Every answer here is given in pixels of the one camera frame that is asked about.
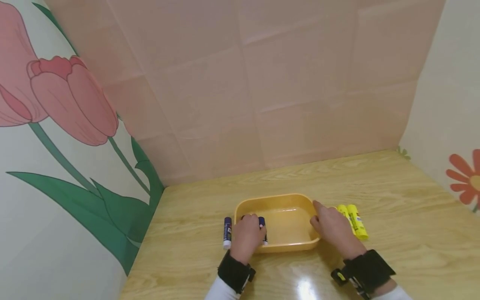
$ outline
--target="tulip painting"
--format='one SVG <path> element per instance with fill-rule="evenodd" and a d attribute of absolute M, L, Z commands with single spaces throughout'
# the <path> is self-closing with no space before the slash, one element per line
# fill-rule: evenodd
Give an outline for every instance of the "tulip painting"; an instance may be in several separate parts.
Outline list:
<path fill-rule="evenodd" d="M 69 135 L 91 146 L 115 135 L 117 115 L 79 57 L 31 61 L 27 71 L 42 108 Z"/>
<path fill-rule="evenodd" d="M 33 5 L 63 33 L 48 9 Z M 149 204 L 118 195 L 85 178 L 43 130 L 41 122 L 47 118 L 78 142 L 89 146 L 109 143 L 119 162 L 149 195 Z M 39 58 L 18 10 L 0 1 L 0 128 L 7 130 L 13 126 L 29 126 L 81 186 L 41 174 L 7 173 L 35 187 L 65 209 L 118 259 L 128 274 L 163 185 L 133 138 L 135 168 L 147 176 L 150 187 L 138 177 L 117 146 L 113 139 L 119 126 L 117 113 L 78 55 Z"/>
<path fill-rule="evenodd" d="M 98 194 L 58 151 L 39 122 L 52 118 L 76 140 L 99 146 L 109 141 L 130 174 L 150 193 L 112 137 L 118 118 L 102 88 L 78 56 L 38 58 L 22 16 L 0 1 L 0 127 L 28 124 L 57 161 Z"/>

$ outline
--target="white sleeve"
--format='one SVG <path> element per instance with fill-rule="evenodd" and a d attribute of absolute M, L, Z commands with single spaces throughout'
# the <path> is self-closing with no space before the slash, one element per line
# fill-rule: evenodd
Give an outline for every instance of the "white sleeve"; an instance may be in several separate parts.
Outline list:
<path fill-rule="evenodd" d="M 375 297 L 375 300 L 412 300 L 412 298 L 407 295 L 407 293 L 402 289 L 401 286 L 397 286 L 391 292 Z"/>
<path fill-rule="evenodd" d="M 238 300 L 240 294 L 237 294 L 220 277 L 216 277 L 212 287 L 205 296 L 205 300 Z"/>

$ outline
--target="wall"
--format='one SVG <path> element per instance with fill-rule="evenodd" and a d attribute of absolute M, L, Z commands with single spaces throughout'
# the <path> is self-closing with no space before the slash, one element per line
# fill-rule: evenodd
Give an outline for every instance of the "wall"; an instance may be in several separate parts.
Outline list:
<path fill-rule="evenodd" d="M 400 146 L 477 215 L 480 196 L 480 2 L 449 0 Z"/>
<path fill-rule="evenodd" d="M 394 148 L 444 0 L 48 0 L 162 180 Z"/>
<path fill-rule="evenodd" d="M 118 299 L 163 186 L 42 5 L 0 1 L 1 298 Z"/>

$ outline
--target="glue stick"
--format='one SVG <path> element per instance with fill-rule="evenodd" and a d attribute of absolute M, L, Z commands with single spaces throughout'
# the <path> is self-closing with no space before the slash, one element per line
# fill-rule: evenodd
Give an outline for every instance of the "glue stick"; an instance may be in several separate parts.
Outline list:
<path fill-rule="evenodd" d="M 353 227 L 355 228 L 355 233 L 357 235 L 357 238 L 359 240 L 366 240 L 368 239 L 368 234 L 367 231 L 365 230 L 365 227 L 363 226 L 363 222 L 360 218 L 359 211 L 357 207 L 353 204 L 350 204 L 347 206 L 348 210 L 348 215 L 350 216 L 350 219 L 352 220 Z"/>
<path fill-rule="evenodd" d="M 265 218 L 262 217 L 262 216 L 258 217 L 258 223 L 259 223 L 260 228 L 265 227 Z M 264 245 L 268 245 L 268 239 L 267 239 L 267 234 L 266 233 L 265 233 L 265 237 L 264 237 Z"/>
<path fill-rule="evenodd" d="M 223 249 L 228 250 L 232 245 L 232 218 L 226 217 L 223 222 Z"/>
<path fill-rule="evenodd" d="M 350 227 L 352 227 L 352 232 L 353 232 L 353 235 L 357 235 L 355 233 L 355 228 L 353 227 L 353 224 L 352 224 L 352 219 L 350 218 L 350 216 L 348 215 L 348 210 L 347 210 L 347 207 L 343 204 L 339 205 L 336 207 L 337 211 L 339 213 L 341 213 L 342 215 L 345 216 L 345 218 L 348 219 L 348 221 L 350 222 Z"/>

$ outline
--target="green stem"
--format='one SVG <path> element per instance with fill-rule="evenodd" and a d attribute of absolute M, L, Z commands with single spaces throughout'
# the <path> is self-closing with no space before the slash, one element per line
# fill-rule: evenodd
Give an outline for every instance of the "green stem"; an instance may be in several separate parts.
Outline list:
<path fill-rule="evenodd" d="M 91 184 L 82 174 L 80 174 L 77 169 L 67 160 L 65 156 L 60 152 L 60 150 L 55 146 L 52 140 L 43 130 L 42 126 L 38 123 L 28 123 L 28 126 L 33 130 L 37 138 L 42 142 L 43 146 L 52 154 L 53 158 L 56 159 L 59 164 L 73 177 L 78 181 L 84 188 L 89 190 L 91 193 L 101 198 L 100 192 Z"/>
<path fill-rule="evenodd" d="M 110 144 L 112 144 L 113 150 L 115 150 L 115 152 L 117 153 L 117 155 L 120 157 L 122 163 L 123 163 L 123 164 L 125 165 L 125 167 L 128 169 L 128 171 L 129 171 L 130 174 L 133 176 L 133 178 L 135 178 L 135 180 L 138 182 L 138 184 L 140 184 L 140 186 L 145 190 L 145 192 L 147 192 L 147 194 L 150 194 L 149 189 L 148 189 L 147 186 L 144 184 L 144 182 L 140 179 L 140 177 L 138 177 L 137 172 L 135 172 L 135 170 L 130 166 L 127 158 L 125 157 L 125 155 L 123 155 L 122 151 L 121 151 L 120 148 L 118 147 L 118 145 L 117 145 L 117 143 L 115 142 L 115 140 L 114 140 L 112 137 L 109 137 L 109 138 L 108 138 L 108 141 L 110 142 Z"/>

